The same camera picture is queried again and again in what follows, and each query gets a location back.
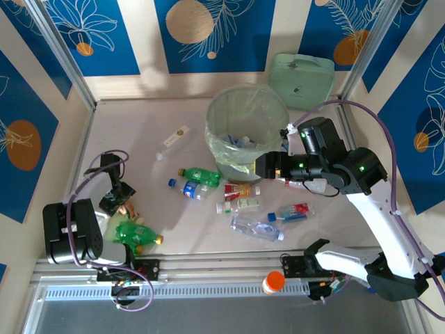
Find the blue round logo bottle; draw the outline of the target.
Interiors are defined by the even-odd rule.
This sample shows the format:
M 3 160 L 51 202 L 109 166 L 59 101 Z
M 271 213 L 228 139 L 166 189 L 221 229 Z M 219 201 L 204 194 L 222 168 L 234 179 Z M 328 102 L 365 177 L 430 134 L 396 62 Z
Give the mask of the blue round logo bottle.
M 199 201 L 206 200 L 214 192 L 214 189 L 207 185 L 173 178 L 169 179 L 168 186 L 187 198 Z

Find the copper coloured plastic bottle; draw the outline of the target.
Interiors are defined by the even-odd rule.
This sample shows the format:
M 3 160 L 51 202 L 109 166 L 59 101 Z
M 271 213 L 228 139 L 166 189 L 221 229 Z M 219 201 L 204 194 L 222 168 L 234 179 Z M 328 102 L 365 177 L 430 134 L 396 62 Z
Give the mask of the copper coloured plastic bottle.
M 145 219 L 136 211 L 130 202 L 125 202 L 118 207 L 118 213 L 128 218 L 131 222 L 142 225 Z

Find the small green white label bottle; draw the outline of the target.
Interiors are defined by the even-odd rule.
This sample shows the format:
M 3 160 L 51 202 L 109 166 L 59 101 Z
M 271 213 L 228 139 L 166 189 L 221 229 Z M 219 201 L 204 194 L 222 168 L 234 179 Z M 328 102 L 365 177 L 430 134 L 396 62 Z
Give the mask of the small green white label bottle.
M 219 202 L 216 204 L 217 214 L 239 214 L 258 212 L 261 210 L 261 202 L 256 198 L 239 198 L 233 201 Z

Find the aluminium side rail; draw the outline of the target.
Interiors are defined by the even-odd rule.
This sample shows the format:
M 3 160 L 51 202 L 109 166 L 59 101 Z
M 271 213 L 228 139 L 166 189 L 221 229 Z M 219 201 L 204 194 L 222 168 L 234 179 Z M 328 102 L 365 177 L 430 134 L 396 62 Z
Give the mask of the aluminium side rail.
M 339 119 L 340 128 L 345 138 L 346 146 L 350 150 L 358 148 L 360 144 L 356 134 L 352 107 L 348 104 L 336 104 L 335 111 Z

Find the orange lid pill bottle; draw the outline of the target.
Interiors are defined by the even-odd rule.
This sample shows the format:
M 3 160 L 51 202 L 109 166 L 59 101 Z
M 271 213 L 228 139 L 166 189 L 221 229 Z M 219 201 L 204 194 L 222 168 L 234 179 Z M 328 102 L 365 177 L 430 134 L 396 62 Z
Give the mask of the orange lid pill bottle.
M 261 284 L 261 288 L 267 295 L 273 295 L 281 291 L 284 286 L 285 277 L 284 274 L 279 271 L 271 271 L 270 273 L 268 273 Z

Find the large clear water bottle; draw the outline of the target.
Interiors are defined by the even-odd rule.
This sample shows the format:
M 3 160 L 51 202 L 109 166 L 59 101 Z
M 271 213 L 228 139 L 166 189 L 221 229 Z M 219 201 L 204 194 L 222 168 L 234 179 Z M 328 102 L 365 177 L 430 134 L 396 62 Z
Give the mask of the large clear water bottle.
M 283 241 L 284 233 L 273 223 L 252 215 L 236 215 L 232 218 L 230 228 L 249 237 L 267 241 Z

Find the slim clear tube bottle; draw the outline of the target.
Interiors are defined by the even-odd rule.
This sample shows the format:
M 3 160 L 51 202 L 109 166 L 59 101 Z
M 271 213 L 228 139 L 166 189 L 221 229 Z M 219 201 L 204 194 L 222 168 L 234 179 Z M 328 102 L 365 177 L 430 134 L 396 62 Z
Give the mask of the slim clear tube bottle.
M 162 141 L 155 153 L 157 161 L 172 157 L 187 145 L 194 136 L 194 129 L 188 125 L 182 125 L 167 139 Z

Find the green bottle yellow cap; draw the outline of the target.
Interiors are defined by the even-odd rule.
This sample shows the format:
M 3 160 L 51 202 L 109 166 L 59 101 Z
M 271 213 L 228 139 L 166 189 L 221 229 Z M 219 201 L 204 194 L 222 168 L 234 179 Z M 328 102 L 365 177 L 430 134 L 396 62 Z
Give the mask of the green bottle yellow cap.
M 129 221 L 121 222 L 116 227 L 115 237 L 124 244 L 162 244 L 163 236 L 155 233 L 149 227 L 131 223 Z

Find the green soda bottle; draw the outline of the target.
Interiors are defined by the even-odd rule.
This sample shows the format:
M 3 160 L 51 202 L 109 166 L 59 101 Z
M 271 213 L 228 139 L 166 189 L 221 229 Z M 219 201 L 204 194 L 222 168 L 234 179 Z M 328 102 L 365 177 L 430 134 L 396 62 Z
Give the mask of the green soda bottle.
M 185 177 L 187 180 L 217 188 L 220 184 L 221 174 L 206 170 L 203 168 L 193 167 L 189 169 L 180 168 L 178 176 Z

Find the grey metal panel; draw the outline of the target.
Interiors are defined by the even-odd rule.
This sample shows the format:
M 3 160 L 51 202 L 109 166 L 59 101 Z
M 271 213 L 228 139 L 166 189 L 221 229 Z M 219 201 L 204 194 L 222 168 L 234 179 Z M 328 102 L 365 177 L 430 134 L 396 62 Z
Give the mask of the grey metal panel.
M 427 334 L 410 303 L 388 303 L 348 283 L 325 303 L 289 283 L 268 296 L 156 299 L 140 312 L 109 300 L 45 301 L 41 284 L 22 334 Z

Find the aluminium frame post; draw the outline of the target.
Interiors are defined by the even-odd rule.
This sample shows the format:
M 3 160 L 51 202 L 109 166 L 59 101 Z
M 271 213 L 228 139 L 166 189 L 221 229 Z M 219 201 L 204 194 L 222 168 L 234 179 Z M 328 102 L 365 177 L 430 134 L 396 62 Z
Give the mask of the aluminium frame post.
M 348 75 L 341 94 L 339 95 L 343 100 L 349 100 L 355 90 L 356 85 L 361 81 L 364 72 L 369 63 L 373 59 L 378 50 L 383 38 L 385 37 L 389 27 L 403 0 L 385 0 L 379 15 L 376 17 L 375 23 L 370 30 L 368 38 L 362 47 L 355 64 Z
M 57 58 L 66 75 L 77 89 L 79 96 L 87 106 L 88 110 L 94 113 L 97 102 L 94 99 L 79 66 L 74 60 L 73 55 L 69 51 L 62 35 L 59 33 L 41 0 L 24 0 L 24 3 L 44 39 L 51 48 L 54 56 Z

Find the mint green zipper case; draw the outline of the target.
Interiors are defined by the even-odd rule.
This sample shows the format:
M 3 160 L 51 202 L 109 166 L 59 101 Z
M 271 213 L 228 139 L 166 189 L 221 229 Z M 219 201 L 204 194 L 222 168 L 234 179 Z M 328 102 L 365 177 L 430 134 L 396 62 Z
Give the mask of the mint green zipper case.
M 268 85 L 288 108 L 308 111 L 328 99 L 334 76 L 330 59 L 278 54 L 273 57 Z

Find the green plastic bin liner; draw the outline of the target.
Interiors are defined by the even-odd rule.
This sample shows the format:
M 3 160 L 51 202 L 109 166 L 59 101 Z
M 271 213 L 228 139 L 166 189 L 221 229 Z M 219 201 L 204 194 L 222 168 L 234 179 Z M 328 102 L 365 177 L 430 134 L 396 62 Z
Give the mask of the green plastic bin liner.
M 264 84 L 227 88 L 211 101 L 206 114 L 204 137 L 224 177 L 253 181 L 255 159 L 270 151 L 280 151 L 280 130 L 289 123 L 286 105 Z M 240 140 L 247 136 L 255 148 L 231 145 L 222 137 L 231 134 Z

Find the red blue label bottle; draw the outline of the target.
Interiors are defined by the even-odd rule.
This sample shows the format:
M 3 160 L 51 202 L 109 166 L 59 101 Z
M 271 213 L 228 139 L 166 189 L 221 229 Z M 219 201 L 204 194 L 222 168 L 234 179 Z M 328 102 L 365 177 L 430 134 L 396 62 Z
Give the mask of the red blue label bottle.
M 293 205 L 285 205 L 276 211 L 268 213 L 269 222 L 290 223 L 295 221 L 303 221 L 314 215 L 311 207 L 306 203 L 298 203 Z

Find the red orange label bottle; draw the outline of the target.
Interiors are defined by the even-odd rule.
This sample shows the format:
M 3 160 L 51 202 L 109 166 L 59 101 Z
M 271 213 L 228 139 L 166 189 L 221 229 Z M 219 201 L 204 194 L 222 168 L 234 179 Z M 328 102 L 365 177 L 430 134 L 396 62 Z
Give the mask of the red orange label bottle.
M 261 189 L 259 186 L 251 186 L 249 184 L 225 183 L 224 198 L 226 202 L 230 202 L 239 198 L 251 198 L 259 196 Z

